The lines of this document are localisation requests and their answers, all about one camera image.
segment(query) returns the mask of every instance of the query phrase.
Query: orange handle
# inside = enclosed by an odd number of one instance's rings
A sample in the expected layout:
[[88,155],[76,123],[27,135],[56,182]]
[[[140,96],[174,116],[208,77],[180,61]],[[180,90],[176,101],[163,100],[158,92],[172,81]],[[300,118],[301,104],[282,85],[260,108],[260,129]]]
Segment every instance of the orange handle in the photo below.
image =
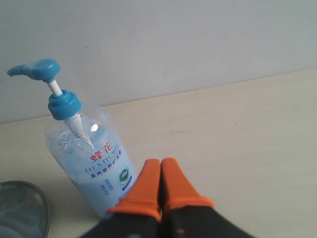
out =
[[161,163],[162,182],[165,191],[164,215],[173,209],[185,206],[214,207],[213,202],[202,197],[187,180],[178,162],[174,158],[166,158]]
[[160,164],[158,159],[148,159],[128,194],[106,213],[146,215],[161,221],[158,205]]

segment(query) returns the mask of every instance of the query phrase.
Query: white wall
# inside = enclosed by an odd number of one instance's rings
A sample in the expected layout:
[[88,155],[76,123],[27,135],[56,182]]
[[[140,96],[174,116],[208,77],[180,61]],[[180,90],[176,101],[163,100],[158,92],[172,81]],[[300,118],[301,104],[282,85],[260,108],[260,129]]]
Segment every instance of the white wall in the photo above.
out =
[[62,65],[62,88],[100,105],[316,67],[316,9],[316,0],[3,0],[0,122],[49,114],[44,83],[5,74],[46,57]]

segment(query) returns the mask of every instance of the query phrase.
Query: beige table surface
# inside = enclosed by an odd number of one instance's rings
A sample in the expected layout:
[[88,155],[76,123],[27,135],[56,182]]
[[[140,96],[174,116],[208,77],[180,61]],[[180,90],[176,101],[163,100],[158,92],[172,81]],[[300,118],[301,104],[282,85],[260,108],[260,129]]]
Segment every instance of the beige table surface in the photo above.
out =
[[[317,234],[317,69],[106,107],[137,172],[175,157],[219,213],[261,238]],[[49,118],[0,125],[0,181],[37,184],[50,238],[97,218],[48,152]]]

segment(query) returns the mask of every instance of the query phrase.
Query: hand sanitizer bottle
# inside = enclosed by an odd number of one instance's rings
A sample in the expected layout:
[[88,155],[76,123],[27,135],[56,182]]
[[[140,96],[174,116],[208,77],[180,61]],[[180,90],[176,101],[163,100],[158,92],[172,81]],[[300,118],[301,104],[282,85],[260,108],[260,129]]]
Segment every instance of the hand sanitizer bottle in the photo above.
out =
[[109,115],[100,107],[82,106],[76,94],[55,81],[54,59],[18,65],[7,73],[41,80],[53,94],[54,118],[46,128],[47,146],[73,184],[102,218],[130,190],[137,176]]

